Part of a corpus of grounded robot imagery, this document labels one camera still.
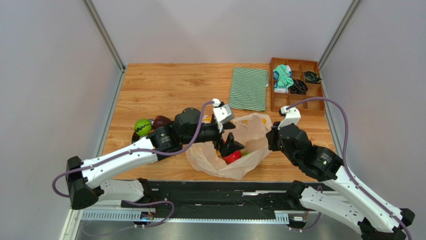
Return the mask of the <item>banana print plastic bag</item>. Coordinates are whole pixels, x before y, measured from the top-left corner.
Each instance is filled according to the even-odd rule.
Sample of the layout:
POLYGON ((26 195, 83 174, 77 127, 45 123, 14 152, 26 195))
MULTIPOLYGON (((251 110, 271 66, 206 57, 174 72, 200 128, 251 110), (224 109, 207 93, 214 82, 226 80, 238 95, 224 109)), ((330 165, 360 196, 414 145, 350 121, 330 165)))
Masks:
POLYGON ((214 177, 241 180, 271 153, 266 137, 272 127, 268 115, 251 113, 235 118, 232 123, 236 128, 226 130, 224 136, 233 133, 234 139, 245 146, 241 152, 247 151, 249 154, 227 164, 222 157, 217 156, 211 142, 195 143, 185 152, 187 160, 195 170, 214 177))

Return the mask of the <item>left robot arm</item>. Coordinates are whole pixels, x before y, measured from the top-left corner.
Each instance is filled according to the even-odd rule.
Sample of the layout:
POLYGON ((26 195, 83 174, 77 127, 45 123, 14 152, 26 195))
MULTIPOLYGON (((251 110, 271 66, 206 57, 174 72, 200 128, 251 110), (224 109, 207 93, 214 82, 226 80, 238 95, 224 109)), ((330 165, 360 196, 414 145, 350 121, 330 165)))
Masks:
POLYGON ((200 110, 186 108, 170 123, 158 127, 125 148, 92 159, 82 160, 78 156, 69 158, 65 180, 71 208, 81 210, 97 202, 110 200, 137 202, 151 195, 146 179, 113 178, 135 167, 181 154, 190 143, 211 142, 214 150, 222 157, 243 150, 244 145, 237 142, 231 132, 226 139, 222 137, 225 130, 235 128, 231 123, 233 118, 234 114, 226 104, 213 109, 210 123, 202 122, 200 110))

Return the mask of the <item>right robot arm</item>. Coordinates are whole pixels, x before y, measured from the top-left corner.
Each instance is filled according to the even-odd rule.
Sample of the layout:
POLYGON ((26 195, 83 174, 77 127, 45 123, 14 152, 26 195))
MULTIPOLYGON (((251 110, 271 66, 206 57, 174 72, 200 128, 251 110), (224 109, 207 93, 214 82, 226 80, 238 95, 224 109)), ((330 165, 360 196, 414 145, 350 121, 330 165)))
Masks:
POLYGON ((411 240, 408 231, 415 214, 377 196, 347 170, 343 159, 326 147, 313 145, 305 131, 295 124, 275 122, 266 133, 268 149, 282 152, 308 177, 332 188, 345 200, 339 201, 320 190, 295 180, 286 190, 286 203, 293 208, 315 210, 350 227, 363 240, 411 240))

